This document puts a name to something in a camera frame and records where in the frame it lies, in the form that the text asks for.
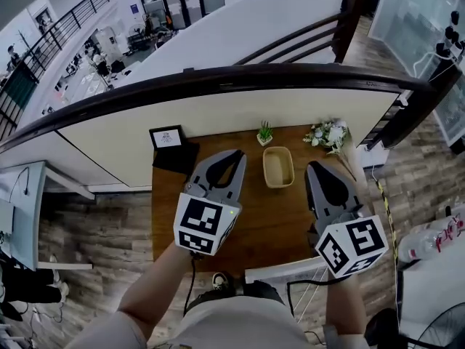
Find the picture frame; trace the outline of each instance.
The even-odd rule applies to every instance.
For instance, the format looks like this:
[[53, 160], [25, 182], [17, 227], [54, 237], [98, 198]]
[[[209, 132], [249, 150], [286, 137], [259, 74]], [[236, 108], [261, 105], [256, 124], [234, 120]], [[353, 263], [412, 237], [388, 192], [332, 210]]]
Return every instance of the picture frame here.
[[185, 144], [185, 135], [180, 125], [150, 129], [153, 149], [172, 148]]

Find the plastic bottle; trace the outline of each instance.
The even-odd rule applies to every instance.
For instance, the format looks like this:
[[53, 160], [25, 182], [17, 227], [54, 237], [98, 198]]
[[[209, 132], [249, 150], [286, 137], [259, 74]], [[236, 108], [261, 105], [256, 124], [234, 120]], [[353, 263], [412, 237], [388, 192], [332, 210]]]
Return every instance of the plastic bottle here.
[[412, 262], [434, 257], [452, 243], [446, 230], [426, 229], [403, 237], [399, 244], [399, 260]]

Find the desk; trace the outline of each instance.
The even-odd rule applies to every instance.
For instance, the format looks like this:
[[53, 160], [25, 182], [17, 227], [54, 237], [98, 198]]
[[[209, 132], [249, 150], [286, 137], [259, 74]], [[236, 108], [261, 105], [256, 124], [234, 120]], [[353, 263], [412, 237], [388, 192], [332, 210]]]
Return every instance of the desk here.
[[[247, 155], [246, 174], [239, 198], [243, 211], [215, 257], [206, 257], [198, 263], [199, 271], [227, 270], [237, 275], [248, 268], [263, 268], [312, 257], [307, 231], [315, 218], [307, 204], [304, 171], [311, 160], [324, 159], [346, 175], [349, 173], [337, 157], [328, 156], [327, 151], [313, 148], [302, 141], [309, 130], [308, 126], [299, 126], [273, 131], [273, 140], [268, 146], [286, 146], [294, 161], [294, 184], [284, 189], [266, 186], [262, 163], [264, 148], [256, 140], [256, 131], [189, 139], [201, 145], [197, 163], [228, 149], [241, 149]], [[174, 239], [174, 215], [185, 178], [183, 174], [153, 169], [154, 260]]]
[[11, 196], [11, 203], [15, 205], [15, 213], [12, 234], [4, 236], [1, 250], [31, 270], [37, 268], [92, 269], [91, 264], [39, 262], [39, 217], [46, 177], [88, 199], [95, 199], [94, 194], [47, 167], [44, 161], [2, 169], [0, 171], [0, 198], [9, 201]]

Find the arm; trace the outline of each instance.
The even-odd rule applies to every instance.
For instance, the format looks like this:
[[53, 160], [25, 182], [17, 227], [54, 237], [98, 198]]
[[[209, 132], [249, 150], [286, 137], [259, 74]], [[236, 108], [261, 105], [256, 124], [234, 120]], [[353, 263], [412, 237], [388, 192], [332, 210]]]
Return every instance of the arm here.
[[339, 335], [365, 334], [367, 318], [357, 276], [328, 286], [326, 323]]
[[171, 243], [121, 299], [118, 310], [137, 323], [147, 340], [168, 310], [190, 259], [190, 251]]

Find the wooden table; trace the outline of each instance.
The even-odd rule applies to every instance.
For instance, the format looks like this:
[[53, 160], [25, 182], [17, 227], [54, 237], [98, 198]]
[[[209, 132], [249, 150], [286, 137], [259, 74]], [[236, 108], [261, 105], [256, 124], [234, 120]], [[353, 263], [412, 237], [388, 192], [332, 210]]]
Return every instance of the wooden table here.
[[[306, 232], [315, 221], [308, 208], [304, 171], [311, 160], [324, 159], [346, 175], [348, 171], [335, 156], [302, 141], [308, 126], [276, 128], [267, 146], [286, 146], [294, 161], [294, 184], [270, 189], [263, 175], [264, 148], [256, 140], [256, 131], [227, 133], [191, 138], [200, 143], [197, 163], [223, 150], [241, 149], [247, 155], [247, 167], [239, 202], [243, 211], [231, 234], [214, 257], [198, 263], [199, 271], [227, 270], [241, 274], [247, 268], [263, 268], [310, 258], [312, 250]], [[179, 194], [186, 176], [153, 169], [152, 231], [154, 260], [173, 241], [173, 222]]]

